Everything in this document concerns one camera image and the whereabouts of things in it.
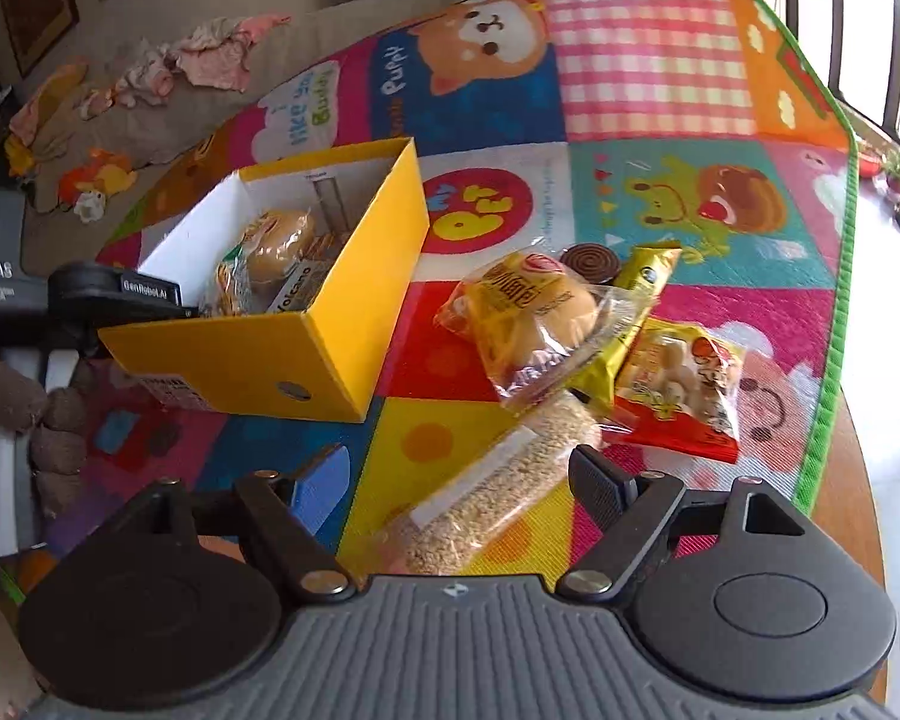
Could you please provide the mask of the clear sesame grain bag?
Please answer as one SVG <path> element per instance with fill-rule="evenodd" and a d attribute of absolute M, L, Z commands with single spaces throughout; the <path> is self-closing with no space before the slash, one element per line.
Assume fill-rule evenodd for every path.
<path fill-rule="evenodd" d="M 567 476 L 577 445 L 600 440 L 600 422 L 574 395 L 562 392 L 543 401 L 481 457 L 383 530 L 382 571 L 463 571 Z"/>

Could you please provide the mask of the red yellow snack bag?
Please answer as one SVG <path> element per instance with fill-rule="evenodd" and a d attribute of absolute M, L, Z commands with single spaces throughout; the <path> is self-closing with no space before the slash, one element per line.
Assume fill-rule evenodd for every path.
<path fill-rule="evenodd" d="M 745 348 L 688 322 L 650 317 L 614 381 L 613 421 L 629 444 L 733 463 Z"/>

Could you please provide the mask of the yellow cardboard box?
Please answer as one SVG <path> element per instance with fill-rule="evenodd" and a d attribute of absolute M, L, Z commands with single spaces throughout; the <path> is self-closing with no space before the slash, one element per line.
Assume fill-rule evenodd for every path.
<path fill-rule="evenodd" d="M 305 309 L 105 328 L 119 366 L 169 403 L 227 415 L 361 422 L 429 229 L 416 145 L 390 138 L 231 172 L 141 263 L 196 304 L 244 227 L 310 210 L 343 247 Z"/>

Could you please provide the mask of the packaged bread bun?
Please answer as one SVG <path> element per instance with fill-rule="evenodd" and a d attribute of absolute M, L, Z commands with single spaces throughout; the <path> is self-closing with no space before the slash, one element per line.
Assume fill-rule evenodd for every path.
<path fill-rule="evenodd" d="M 473 345 L 500 403 L 516 413 L 590 359 L 617 319 L 614 293 L 543 250 L 520 249 L 459 281 L 434 323 Z"/>

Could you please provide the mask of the yellow snack stick packet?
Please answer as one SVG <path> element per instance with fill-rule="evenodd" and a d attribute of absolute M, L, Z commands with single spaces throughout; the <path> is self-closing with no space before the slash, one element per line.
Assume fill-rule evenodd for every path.
<path fill-rule="evenodd" d="M 683 246 L 676 241 L 634 245 L 628 261 L 614 278 L 617 319 L 611 322 L 611 333 L 567 382 L 567 388 L 595 418 L 611 416 L 617 374 L 622 371 L 622 364 L 628 359 L 650 311 L 673 277 L 681 254 Z"/>

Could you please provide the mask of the orange plush toy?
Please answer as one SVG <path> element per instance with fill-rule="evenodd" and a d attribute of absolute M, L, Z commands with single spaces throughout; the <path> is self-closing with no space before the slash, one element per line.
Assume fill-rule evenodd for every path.
<path fill-rule="evenodd" d="M 109 200 L 136 184 L 137 174 L 123 154 L 92 148 L 89 159 L 64 172 L 58 181 L 58 200 L 84 224 L 102 220 Z"/>

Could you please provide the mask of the dark mosquito coil disc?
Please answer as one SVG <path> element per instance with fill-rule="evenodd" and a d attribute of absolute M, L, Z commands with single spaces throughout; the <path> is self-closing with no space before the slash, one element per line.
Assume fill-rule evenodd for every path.
<path fill-rule="evenodd" d="M 611 284 L 622 268 L 619 255 L 596 242 L 581 242 L 567 247 L 559 255 L 559 261 L 592 284 Z"/>

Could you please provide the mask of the pink crumpled clothes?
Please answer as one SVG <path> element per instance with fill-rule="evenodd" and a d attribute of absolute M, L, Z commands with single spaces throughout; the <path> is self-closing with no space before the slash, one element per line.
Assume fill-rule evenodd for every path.
<path fill-rule="evenodd" d="M 89 89 L 82 96 L 79 117 L 90 121 L 115 106 L 165 106 L 178 78 L 194 88 L 244 93 L 250 84 L 251 51 L 274 28 L 289 23 L 290 16 L 279 13 L 214 18 L 175 43 L 149 44 L 142 39 L 134 59 L 110 86 Z"/>

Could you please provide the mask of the colourful cartoon play mat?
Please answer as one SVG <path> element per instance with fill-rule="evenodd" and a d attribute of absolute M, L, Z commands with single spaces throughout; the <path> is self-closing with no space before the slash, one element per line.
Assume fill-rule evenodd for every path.
<path fill-rule="evenodd" d="M 421 0 L 330 11 L 313 37 L 281 28 L 255 50 L 248 93 L 177 89 L 133 110 L 151 159 L 100 252 L 133 266 L 231 172 L 330 146 L 413 138 L 430 229 L 368 418 L 215 416 L 159 405 L 118 369 L 95 372 L 86 481 L 53 523 L 63 556 L 160 473 L 224 488 L 329 444 L 349 460 L 315 481 L 323 543 L 360 571 L 380 530 L 507 426 L 469 342 L 437 310 L 468 271 L 528 242 L 617 255 L 678 242 L 653 313 L 745 350 L 731 463 L 611 445 L 619 465 L 692 489 L 767 479 L 816 502 L 839 390 L 848 301 L 850 146 L 831 99 L 763 0 L 517 0 L 543 26 L 525 70 L 453 76 Z"/>

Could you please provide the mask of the red bowl on sill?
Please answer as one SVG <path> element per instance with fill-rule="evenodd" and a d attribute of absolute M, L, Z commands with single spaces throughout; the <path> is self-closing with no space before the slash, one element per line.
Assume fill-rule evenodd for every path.
<path fill-rule="evenodd" d="M 883 171 L 883 156 L 873 149 L 860 149 L 857 164 L 860 179 L 870 181 Z"/>

